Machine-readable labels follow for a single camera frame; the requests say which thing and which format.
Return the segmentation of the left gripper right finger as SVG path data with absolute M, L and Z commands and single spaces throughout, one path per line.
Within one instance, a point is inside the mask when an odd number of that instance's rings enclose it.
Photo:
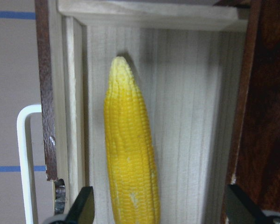
M 226 187 L 226 215 L 230 224 L 273 224 L 249 196 L 236 184 Z

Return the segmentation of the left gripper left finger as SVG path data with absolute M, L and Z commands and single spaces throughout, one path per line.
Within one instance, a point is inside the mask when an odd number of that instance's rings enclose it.
M 95 217 L 93 187 L 82 187 L 68 215 L 66 224 L 92 224 Z

